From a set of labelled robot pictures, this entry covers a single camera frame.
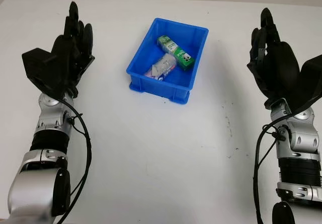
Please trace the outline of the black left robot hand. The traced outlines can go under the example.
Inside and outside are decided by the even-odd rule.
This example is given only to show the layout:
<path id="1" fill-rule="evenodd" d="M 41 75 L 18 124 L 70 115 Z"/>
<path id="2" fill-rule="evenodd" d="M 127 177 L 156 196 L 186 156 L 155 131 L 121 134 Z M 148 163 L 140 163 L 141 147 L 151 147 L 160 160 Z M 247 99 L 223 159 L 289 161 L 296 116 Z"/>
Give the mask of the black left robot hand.
<path id="1" fill-rule="evenodd" d="M 78 18 L 77 4 L 72 1 L 69 15 L 65 18 L 64 32 L 54 41 L 51 53 L 56 56 L 60 72 L 52 96 L 62 99 L 65 94 L 78 96 L 77 84 L 94 61 L 92 55 L 93 29 Z"/>

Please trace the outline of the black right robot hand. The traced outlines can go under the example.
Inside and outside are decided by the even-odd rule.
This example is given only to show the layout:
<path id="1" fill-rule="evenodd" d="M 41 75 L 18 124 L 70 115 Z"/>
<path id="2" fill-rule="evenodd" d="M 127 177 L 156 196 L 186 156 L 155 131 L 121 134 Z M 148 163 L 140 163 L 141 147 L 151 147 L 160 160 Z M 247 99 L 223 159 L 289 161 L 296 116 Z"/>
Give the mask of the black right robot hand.
<path id="1" fill-rule="evenodd" d="M 250 62 L 260 91 L 267 97 L 266 109 L 280 99 L 286 99 L 294 89 L 299 77 L 299 65 L 292 48 L 281 41 L 272 14 L 264 8 L 260 16 L 261 27 L 251 35 Z"/>

